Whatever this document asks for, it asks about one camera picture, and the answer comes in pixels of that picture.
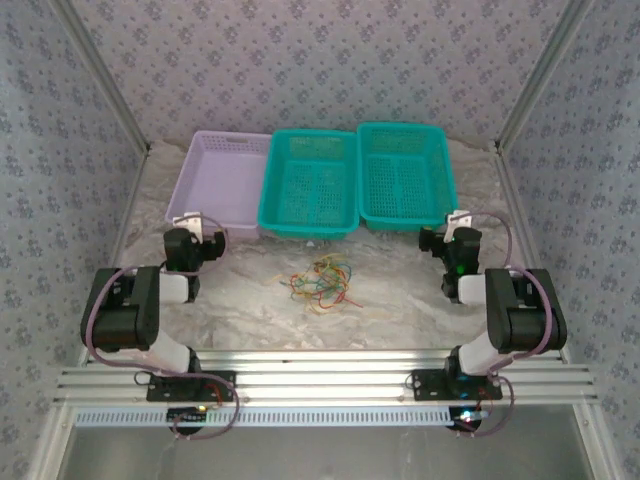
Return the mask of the lilac plastic basket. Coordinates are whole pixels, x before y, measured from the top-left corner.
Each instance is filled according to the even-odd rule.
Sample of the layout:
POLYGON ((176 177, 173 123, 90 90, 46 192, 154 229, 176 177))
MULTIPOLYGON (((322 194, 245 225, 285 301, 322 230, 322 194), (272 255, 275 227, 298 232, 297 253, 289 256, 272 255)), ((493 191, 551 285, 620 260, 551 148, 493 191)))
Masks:
POLYGON ((260 237, 257 221, 271 136, 198 131, 168 204, 165 220, 200 213, 208 232, 220 224, 233 240, 260 237))

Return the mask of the teal plastic basket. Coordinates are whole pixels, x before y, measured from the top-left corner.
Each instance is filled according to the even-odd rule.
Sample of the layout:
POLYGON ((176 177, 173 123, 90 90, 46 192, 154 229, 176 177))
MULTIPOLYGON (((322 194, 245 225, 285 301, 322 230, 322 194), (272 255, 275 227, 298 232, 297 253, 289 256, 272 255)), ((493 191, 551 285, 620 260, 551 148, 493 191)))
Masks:
POLYGON ((437 229, 458 208, 447 138, 436 126, 366 122, 357 128, 359 212, 371 230, 437 229))
POLYGON ((356 135, 281 129, 273 133, 257 220, 280 237, 342 239, 359 226, 356 135))

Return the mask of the aluminium side rail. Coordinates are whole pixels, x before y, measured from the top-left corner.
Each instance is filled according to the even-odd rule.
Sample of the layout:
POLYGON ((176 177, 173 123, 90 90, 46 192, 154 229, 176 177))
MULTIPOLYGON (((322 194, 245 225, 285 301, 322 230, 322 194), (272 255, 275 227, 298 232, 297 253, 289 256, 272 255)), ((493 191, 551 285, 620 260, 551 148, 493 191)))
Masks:
POLYGON ((509 162, 502 152, 497 153, 496 168, 509 211, 515 241, 518 244, 516 257, 522 261, 522 266, 542 268, 542 261, 529 226, 526 209, 519 195, 509 162))
POLYGON ((93 224, 94 271, 119 262, 148 156, 149 150, 138 157, 122 156, 116 162, 116 169, 105 177, 101 191, 103 203, 96 210, 93 224))

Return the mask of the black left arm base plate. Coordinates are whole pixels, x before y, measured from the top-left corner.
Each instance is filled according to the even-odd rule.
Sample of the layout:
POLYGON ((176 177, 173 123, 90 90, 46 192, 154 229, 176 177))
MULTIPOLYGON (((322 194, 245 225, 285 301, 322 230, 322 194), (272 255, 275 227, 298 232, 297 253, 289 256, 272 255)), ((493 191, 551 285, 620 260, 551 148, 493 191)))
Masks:
POLYGON ((205 371, 195 377, 152 375, 147 383, 149 402, 231 402, 229 388, 235 385, 236 373, 229 370, 205 371))

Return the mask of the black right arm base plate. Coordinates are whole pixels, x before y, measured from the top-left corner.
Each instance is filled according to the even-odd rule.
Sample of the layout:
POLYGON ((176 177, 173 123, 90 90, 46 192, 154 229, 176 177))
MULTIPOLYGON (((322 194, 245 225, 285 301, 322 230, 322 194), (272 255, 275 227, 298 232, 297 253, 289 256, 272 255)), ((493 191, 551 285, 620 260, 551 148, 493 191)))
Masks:
POLYGON ((486 376, 453 374, 444 369, 418 369, 411 373, 416 401, 501 400, 502 389, 486 376))

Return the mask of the aluminium mounting rail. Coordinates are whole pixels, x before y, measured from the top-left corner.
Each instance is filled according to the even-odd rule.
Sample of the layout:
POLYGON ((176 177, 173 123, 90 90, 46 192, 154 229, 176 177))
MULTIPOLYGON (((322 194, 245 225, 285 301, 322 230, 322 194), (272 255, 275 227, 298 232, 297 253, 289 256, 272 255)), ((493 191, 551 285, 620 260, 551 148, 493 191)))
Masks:
MULTIPOLYGON (((232 370, 247 407, 404 406, 414 402, 409 374, 440 368, 447 351, 426 350, 201 350, 202 366, 232 370)), ((558 352, 520 360, 503 370, 518 405, 594 404, 598 390, 588 366, 570 364, 558 352)), ((93 360, 67 367, 52 397, 75 406, 131 406, 146 390, 128 368, 93 360)))

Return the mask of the aluminium frame post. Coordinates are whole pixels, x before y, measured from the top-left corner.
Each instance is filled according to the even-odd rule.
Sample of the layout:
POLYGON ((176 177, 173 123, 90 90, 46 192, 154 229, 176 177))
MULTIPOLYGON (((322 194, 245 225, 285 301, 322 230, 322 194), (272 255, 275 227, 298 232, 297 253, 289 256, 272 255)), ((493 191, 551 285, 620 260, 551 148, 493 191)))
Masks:
POLYGON ((145 157, 149 144, 75 7, 70 0, 47 0, 47 2, 58 17, 128 140, 134 149, 145 157))
POLYGON ((495 141, 498 154, 507 152, 517 139, 595 1, 567 0, 554 30, 549 35, 544 49, 495 141))

